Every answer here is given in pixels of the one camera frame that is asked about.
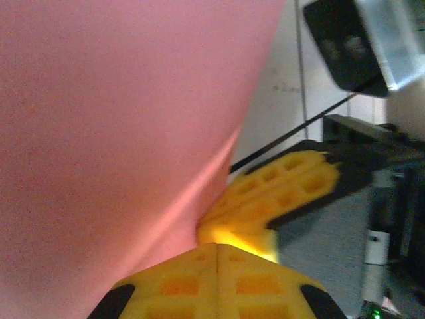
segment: white wall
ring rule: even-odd
[[[301,8],[309,2],[287,0],[233,163],[347,96],[346,92],[334,85],[304,23]],[[382,100],[357,96],[334,113],[382,123],[385,122],[384,109]],[[249,166],[307,137],[321,140],[321,121],[310,125]]]

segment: pink surface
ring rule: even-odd
[[[0,318],[84,318],[196,245],[282,1],[0,4]]]

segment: square hole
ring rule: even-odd
[[[159,306],[151,307],[147,311],[148,319],[194,319],[195,307],[172,307],[168,308],[162,304]]]
[[[277,194],[276,201],[278,201],[281,208],[293,205],[299,199],[299,195],[293,190],[287,190]]]
[[[236,255],[236,254],[231,254],[231,255],[228,257],[228,259],[229,259],[230,261],[246,261],[246,258],[245,258],[245,257],[243,257],[243,256],[238,256],[238,255]]]
[[[254,180],[247,181],[246,183],[239,186],[236,192],[239,195],[244,195],[244,194],[252,191],[253,189],[256,189],[258,186],[259,185],[258,185],[257,181],[254,181]]]
[[[239,308],[240,319],[289,319],[288,307],[284,304],[263,304]]]
[[[270,275],[243,276],[236,282],[237,294],[279,294],[278,283]]]
[[[273,207],[267,201],[259,201],[242,208],[244,218],[248,221],[255,221],[257,219],[268,216],[273,210]]]
[[[176,276],[168,278],[159,291],[163,296],[196,295],[198,293],[198,279],[195,276]]]
[[[328,181],[326,180],[325,176],[317,175],[312,176],[309,179],[306,179],[301,183],[301,186],[304,188],[304,190],[311,194],[319,191],[320,189],[324,188]]]
[[[275,169],[270,169],[269,171],[267,171],[266,173],[263,173],[262,177],[263,180],[267,183],[269,181],[272,181],[273,179],[276,179],[280,176],[279,171],[277,168]]]
[[[292,156],[284,162],[284,168],[287,171],[290,171],[294,168],[297,168],[301,164],[304,164],[304,158],[301,156]]]

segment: black wire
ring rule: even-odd
[[[307,126],[309,126],[311,123],[313,123],[313,122],[321,119],[322,117],[324,117],[324,115],[326,115],[329,112],[333,111],[338,106],[341,106],[342,104],[346,103],[348,100],[354,98],[358,94],[359,93],[352,93],[352,94],[348,95],[348,97],[342,99],[341,101],[339,101],[338,103],[335,103],[334,105],[332,105],[331,107],[327,108],[323,112],[320,112],[318,115],[316,115],[316,116],[310,118],[309,120],[305,121],[300,126],[297,126],[293,130],[290,130],[288,133],[280,136],[279,138],[276,138],[274,141],[272,141],[269,144],[263,146],[258,151],[255,151],[254,153],[246,156],[244,159],[242,159],[242,160],[238,161],[237,163],[235,163],[234,165],[232,165],[232,167],[230,169],[230,173],[234,173],[235,171],[237,171],[237,170],[241,169],[242,167],[244,167],[246,164],[249,164],[250,162],[252,162],[255,159],[259,158],[264,153],[270,151],[272,148],[274,148],[275,146],[277,146],[280,143],[284,142],[285,140],[287,140],[288,138],[290,138],[294,134],[297,134],[299,131],[303,130],[304,128],[306,128]]]

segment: black rubber pad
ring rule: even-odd
[[[301,292],[317,319],[347,319],[327,292],[309,284],[302,286]]]
[[[119,319],[134,290],[135,286],[132,284],[125,284],[110,290],[95,307],[88,319]]]

